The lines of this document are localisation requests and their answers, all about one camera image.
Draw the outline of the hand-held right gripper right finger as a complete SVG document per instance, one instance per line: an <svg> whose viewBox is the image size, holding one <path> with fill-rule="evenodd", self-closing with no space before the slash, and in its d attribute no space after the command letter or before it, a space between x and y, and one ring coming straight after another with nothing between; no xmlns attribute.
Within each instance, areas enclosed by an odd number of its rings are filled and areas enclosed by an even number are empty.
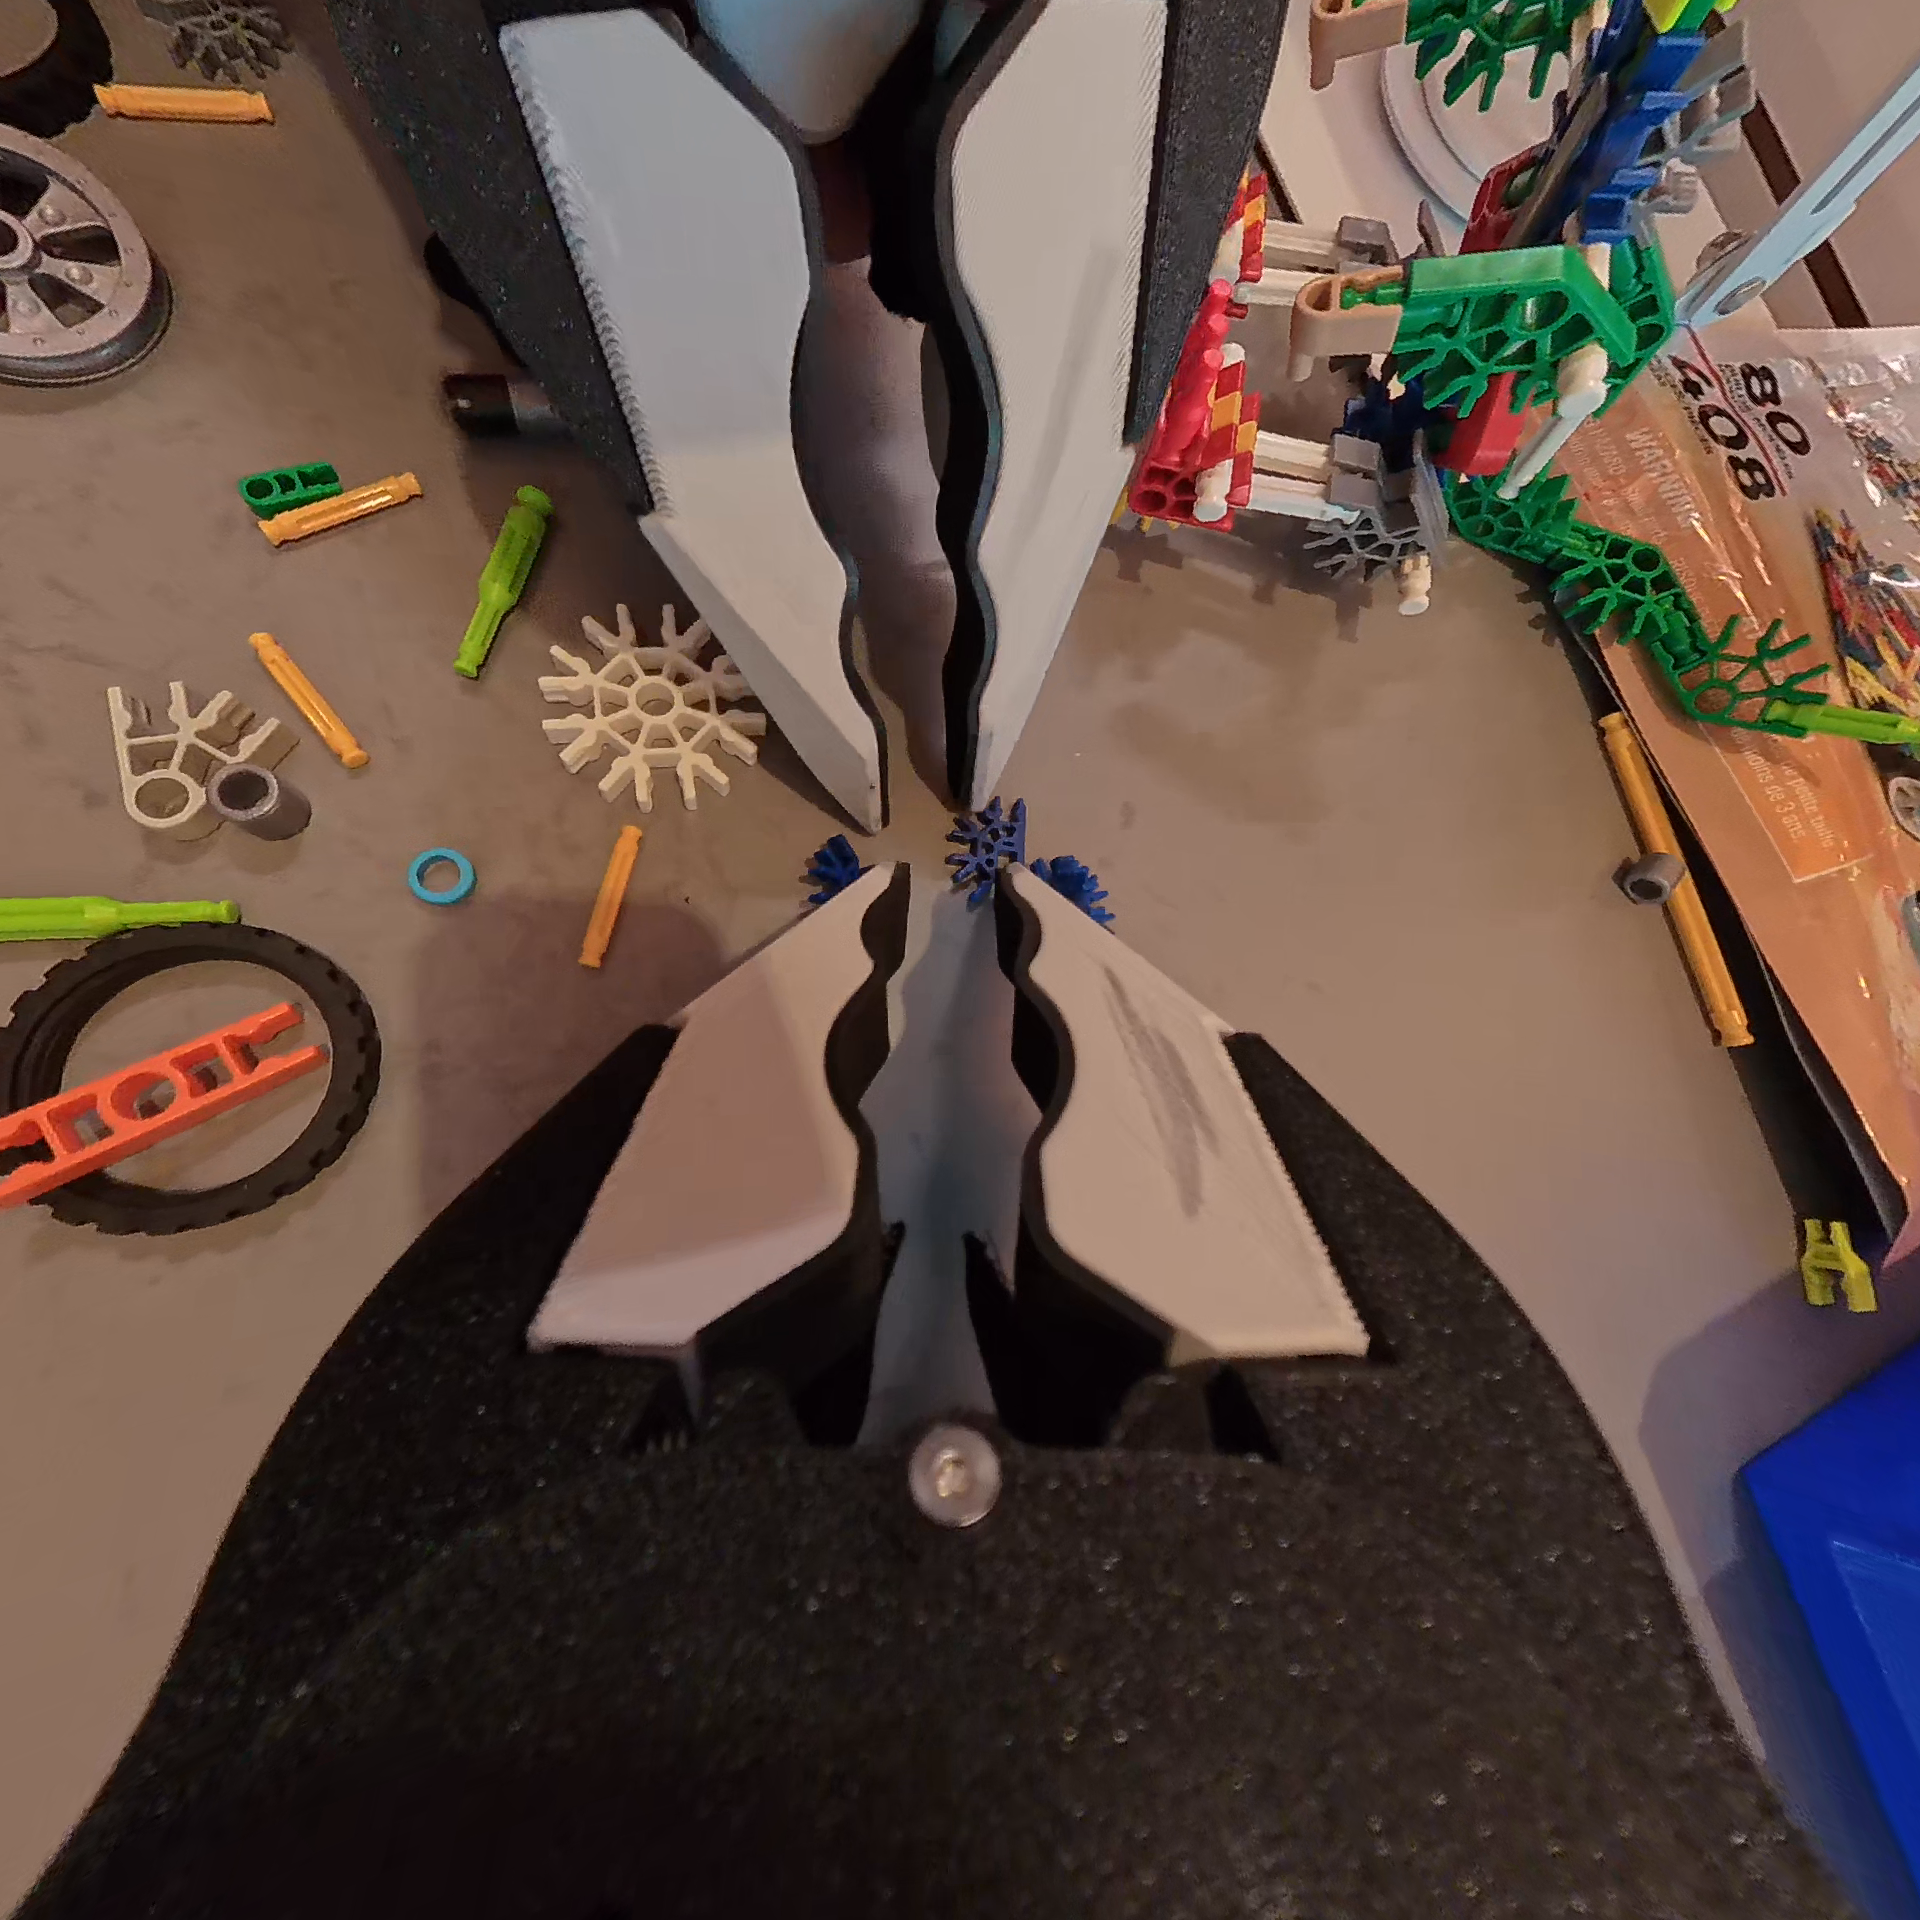
<svg viewBox="0 0 1920 1920"><path fill-rule="evenodd" d="M1365 1356L1230 1025L1031 871L999 876L995 912L1040 1105L1019 1283L1113 1310L1155 1359Z"/></svg>

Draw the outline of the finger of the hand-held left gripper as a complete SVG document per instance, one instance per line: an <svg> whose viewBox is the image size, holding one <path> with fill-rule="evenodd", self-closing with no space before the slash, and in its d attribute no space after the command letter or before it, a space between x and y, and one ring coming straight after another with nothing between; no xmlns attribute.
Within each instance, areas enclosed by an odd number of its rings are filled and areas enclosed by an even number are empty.
<svg viewBox="0 0 1920 1920"><path fill-rule="evenodd" d="M639 454L639 528L864 832L883 723L851 660L857 572L796 452L825 252L796 131L735 62L638 9L503 24L503 64Z"/></svg>
<svg viewBox="0 0 1920 1920"><path fill-rule="evenodd" d="M1144 201L1160 118L1163 3L1019 5L957 78L936 248L983 424L957 480L956 577L975 635L948 655L951 779L995 790L1133 469L1129 391Z"/></svg>

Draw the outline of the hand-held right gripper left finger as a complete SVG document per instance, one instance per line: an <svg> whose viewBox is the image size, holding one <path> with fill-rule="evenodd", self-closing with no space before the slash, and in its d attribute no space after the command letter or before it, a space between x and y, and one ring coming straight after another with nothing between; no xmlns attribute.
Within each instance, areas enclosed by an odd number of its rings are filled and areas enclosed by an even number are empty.
<svg viewBox="0 0 1920 1920"><path fill-rule="evenodd" d="M869 1390L886 1235L859 1100L888 1056L910 868L878 864L675 1014L528 1348Z"/></svg>

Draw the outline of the lime green plastic rod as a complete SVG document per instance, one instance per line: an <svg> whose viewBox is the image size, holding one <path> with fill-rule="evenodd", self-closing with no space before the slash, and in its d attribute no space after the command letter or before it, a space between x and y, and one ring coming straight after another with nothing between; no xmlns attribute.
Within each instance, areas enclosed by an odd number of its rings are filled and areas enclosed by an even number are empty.
<svg viewBox="0 0 1920 1920"><path fill-rule="evenodd" d="M465 680L483 673L500 623L517 607L542 552L550 515L552 501L545 491L517 488L478 577L472 613L452 657L452 669Z"/></svg>
<svg viewBox="0 0 1920 1920"><path fill-rule="evenodd" d="M4 895L1 943L92 943L124 929L236 925L232 900L116 900L107 895Z"/></svg>

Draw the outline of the person's left hand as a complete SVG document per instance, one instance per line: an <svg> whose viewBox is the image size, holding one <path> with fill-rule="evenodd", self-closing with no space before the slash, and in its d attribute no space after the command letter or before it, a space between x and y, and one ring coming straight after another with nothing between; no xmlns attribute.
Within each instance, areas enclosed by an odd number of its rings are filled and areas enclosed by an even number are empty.
<svg viewBox="0 0 1920 1920"><path fill-rule="evenodd" d="M862 611L933 623L952 613L952 572L935 524L924 344L924 324L876 296L865 256L829 263L801 328L796 432L808 503L853 558Z"/></svg>

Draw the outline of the dark grey snowflake connector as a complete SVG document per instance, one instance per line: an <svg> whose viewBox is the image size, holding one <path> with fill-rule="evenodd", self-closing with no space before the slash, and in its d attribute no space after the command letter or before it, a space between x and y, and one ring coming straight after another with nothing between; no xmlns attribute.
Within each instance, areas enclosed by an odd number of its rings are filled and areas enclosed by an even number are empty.
<svg viewBox="0 0 1920 1920"><path fill-rule="evenodd" d="M179 68L206 80L264 78L295 51L280 14L270 3L142 3L142 14L166 32Z"/></svg>

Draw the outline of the short orange rod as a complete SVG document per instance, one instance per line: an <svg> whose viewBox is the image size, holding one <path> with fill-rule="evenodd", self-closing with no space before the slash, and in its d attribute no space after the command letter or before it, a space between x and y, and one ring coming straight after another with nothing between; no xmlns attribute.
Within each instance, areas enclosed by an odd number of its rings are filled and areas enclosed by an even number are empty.
<svg viewBox="0 0 1920 1920"><path fill-rule="evenodd" d="M270 544L283 547L323 532L333 532L421 495L422 484L416 473L399 470L364 486L352 486L342 493L276 511L273 517L262 518L259 531Z"/></svg>
<svg viewBox="0 0 1920 1920"><path fill-rule="evenodd" d="M616 830L607 864L599 880L592 912L583 932L577 964L601 969L612 943L622 905L627 902L639 853L641 827L627 822Z"/></svg>
<svg viewBox="0 0 1920 1920"><path fill-rule="evenodd" d="M99 81L94 97L109 116L172 125L270 125L273 108L244 87L169 87Z"/></svg>
<svg viewBox="0 0 1920 1920"><path fill-rule="evenodd" d="M305 676L302 665L286 652L286 646L267 631L254 631L246 646L262 663L264 672L286 695L286 699L302 713L302 719L319 736L342 767L367 767L369 755L348 729L348 723L327 699L327 695Z"/></svg>

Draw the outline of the silver wheel hub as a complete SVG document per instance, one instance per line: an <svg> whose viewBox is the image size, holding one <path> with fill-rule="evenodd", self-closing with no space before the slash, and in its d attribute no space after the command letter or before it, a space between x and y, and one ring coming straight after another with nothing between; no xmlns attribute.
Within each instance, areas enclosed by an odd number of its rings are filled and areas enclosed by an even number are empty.
<svg viewBox="0 0 1920 1920"><path fill-rule="evenodd" d="M1 379L71 389L147 357L172 284L128 207L48 139L1 128Z"/></svg>

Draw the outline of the black rubber tyre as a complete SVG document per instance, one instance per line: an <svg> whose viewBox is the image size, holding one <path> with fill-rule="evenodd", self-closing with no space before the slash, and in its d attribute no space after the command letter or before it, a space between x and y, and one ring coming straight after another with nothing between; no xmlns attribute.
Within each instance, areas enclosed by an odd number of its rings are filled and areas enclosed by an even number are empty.
<svg viewBox="0 0 1920 1920"><path fill-rule="evenodd" d="M311 1123L246 1176L209 1188L165 1191L121 1181L105 1171L89 1172L38 1200L54 1220L109 1236L221 1227L311 1187L365 1124L376 1093L380 1035L373 1006L357 983L319 951L271 928L209 923L113 932L24 991L1 1038L7 1109L59 1093L81 1028L109 1000L156 973L220 963L267 969L319 1012L329 1073Z"/></svg>
<svg viewBox="0 0 1920 1920"><path fill-rule="evenodd" d="M111 44L92 3L1 5L1 124L59 137L111 81Z"/></svg>

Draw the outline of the white snowflake connector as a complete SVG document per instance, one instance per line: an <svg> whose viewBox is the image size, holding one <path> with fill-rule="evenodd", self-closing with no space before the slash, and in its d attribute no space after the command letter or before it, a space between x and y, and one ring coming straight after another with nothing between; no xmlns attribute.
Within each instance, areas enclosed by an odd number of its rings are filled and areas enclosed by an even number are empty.
<svg viewBox="0 0 1920 1920"><path fill-rule="evenodd" d="M583 643L595 657L560 644L549 652L557 669L539 678L539 689L567 711L549 715L543 733L572 774L607 760L599 777L604 799L631 793L638 811L651 811L656 774L672 774L683 807L697 808L700 783L728 790L718 755L757 760L767 719L747 705L749 684L727 654L712 652L701 616L683 629L676 611L663 605L657 643L646 644L633 613L616 605L612 629L583 616Z"/></svg>

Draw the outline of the multicoloured construction toy model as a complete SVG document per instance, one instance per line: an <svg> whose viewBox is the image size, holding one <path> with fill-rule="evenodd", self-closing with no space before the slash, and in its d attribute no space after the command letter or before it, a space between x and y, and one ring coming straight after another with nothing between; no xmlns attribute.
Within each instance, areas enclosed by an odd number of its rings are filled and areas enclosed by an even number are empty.
<svg viewBox="0 0 1920 1920"><path fill-rule="evenodd" d="M1552 473L1560 447L1667 350L1757 300L1824 245L1915 142L1911 71L1776 217L1710 256L1676 292L1652 236L1689 203L1692 161L1737 137L1753 102L1731 5L1312 5L1310 80L1337 62L1413 45L1447 97L1496 96L1528 55L1568 87L1552 135L1478 183L1461 248L1423 214L1422 246L1389 230L1268 229L1264 175L1245 171L1220 232L1171 393L1124 507L1143 521L1230 528L1240 511L1316 526L1321 566L1398 572L1422 613L1447 524L1470 544L1542 568L1583 631L1644 644L1683 715L1771 736L1845 736L1915 752L1915 719L1837 703L1821 665L1780 623L1733 652L1701 622L1664 550L1583 521Z"/></svg>

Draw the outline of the grey cylindrical spacer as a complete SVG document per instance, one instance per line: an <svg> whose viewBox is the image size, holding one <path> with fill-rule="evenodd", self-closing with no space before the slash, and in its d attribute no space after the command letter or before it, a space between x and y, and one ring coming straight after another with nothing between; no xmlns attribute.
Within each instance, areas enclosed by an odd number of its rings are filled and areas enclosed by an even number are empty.
<svg viewBox="0 0 1920 1920"><path fill-rule="evenodd" d="M267 843L291 840L311 822L308 797L273 767L251 760L217 771L206 782L206 797L221 822Z"/></svg>

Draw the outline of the long yellow rod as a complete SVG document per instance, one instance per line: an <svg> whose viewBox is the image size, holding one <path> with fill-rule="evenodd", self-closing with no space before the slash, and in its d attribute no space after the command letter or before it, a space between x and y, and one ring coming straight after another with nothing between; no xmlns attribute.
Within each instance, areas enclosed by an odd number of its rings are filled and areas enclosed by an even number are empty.
<svg viewBox="0 0 1920 1920"><path fill-rule="evenodd" d="M1640 739L1621 711L1598 719L1603 752L1630 820L1639 853L1615 872L1617 892L1636 905L1659 905L1687 964L1696 1000L1723 1048L1753 1041L1750 1022L1735 979L1678 845L1662 789L1644 755Z"/></svg>

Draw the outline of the small yellow clip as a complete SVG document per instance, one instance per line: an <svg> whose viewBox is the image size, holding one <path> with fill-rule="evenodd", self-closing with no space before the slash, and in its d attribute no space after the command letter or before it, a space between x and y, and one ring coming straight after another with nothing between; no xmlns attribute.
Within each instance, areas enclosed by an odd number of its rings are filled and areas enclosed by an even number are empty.
<svg viewBox="0 0 1920 1920"><path fill-rule="evenodd" d="M1859 1253L1846 1220L1805 1215L1798 1236L1797 1271L1809 1307L1855 1313L1881 1307L1875 1265Z"/></svg>

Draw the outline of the orange ladder connector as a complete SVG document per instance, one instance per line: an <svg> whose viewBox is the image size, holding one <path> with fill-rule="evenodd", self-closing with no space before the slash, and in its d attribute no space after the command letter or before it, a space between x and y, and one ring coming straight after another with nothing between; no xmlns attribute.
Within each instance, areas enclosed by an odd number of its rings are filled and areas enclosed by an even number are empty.
<svg viewBox="0 0 1920 1920"><path fill-rule="evenodd" d="M221 1143L231 1116L280 1102L288 1088L323 1085L329 1067L329 1044L304 1035L304 1011L286 998L21 1102L1 1123L1 1206L21 1209L125 1163L172 1171L175 1143L199 1160L200 1141Z"/></svg>

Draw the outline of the red printed toy package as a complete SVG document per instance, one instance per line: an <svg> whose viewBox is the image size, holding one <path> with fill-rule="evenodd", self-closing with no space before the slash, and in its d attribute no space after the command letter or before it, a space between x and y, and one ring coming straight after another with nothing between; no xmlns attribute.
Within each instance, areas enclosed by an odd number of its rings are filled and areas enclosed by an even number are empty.
<svg viewBox="0 0 1920 1920"><path fill-rule="evenodd" d="M1749 655L1774 620L1837 703L1917 715L1915 326L1678 333L1560 461L1582 517L1656 544ZM1883 1219L1915 1245L1915 756L1683 715L1647 648L1609 644L1622 705L1835 1085Z"/></svg>

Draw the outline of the white triangular connector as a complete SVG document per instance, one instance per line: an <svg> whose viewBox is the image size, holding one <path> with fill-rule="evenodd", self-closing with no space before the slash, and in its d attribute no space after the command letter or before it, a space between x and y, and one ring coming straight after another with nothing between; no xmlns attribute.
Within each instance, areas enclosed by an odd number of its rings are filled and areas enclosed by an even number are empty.
<svg viewBox="0 0 1920 1920"><path fill-rule="evenodd" d="M229 689L197 709L173 680L165 717L152 717L140 699L107 687L107 709L125 814L179 843L221 827L207 804L213 777L236 763L273 767L297 745L297 733L280 719L255 719Z"/></svg>

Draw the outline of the blue plastic storage bin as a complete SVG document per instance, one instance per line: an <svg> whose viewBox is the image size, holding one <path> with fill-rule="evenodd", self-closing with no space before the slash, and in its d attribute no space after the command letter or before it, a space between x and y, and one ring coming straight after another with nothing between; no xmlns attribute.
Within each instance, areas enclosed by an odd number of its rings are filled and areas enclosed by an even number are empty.
<svg viewBox="0 0 1920 1920"><path fill-rule="evenodd" d="M1741 1467L1865 1776L1917 1868L1917 1348Z"/></svg>

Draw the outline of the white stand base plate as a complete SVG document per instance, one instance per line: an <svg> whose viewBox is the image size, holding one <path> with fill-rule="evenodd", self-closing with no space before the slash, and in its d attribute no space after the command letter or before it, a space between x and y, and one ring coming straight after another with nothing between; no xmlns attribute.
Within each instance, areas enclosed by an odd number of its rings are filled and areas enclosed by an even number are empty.
<svg viewBox="0 0 1920 1920"><path fill-rule="evenodd" d="M1480 181L1436 124L1413 51L1359 55L1312 88L1310 12L1310 3L1287 5L1259 124L1261 155L1294 220L1312 229L1345 214L1381 220L1408 245L1429 203L1451 248Z"/></svg>

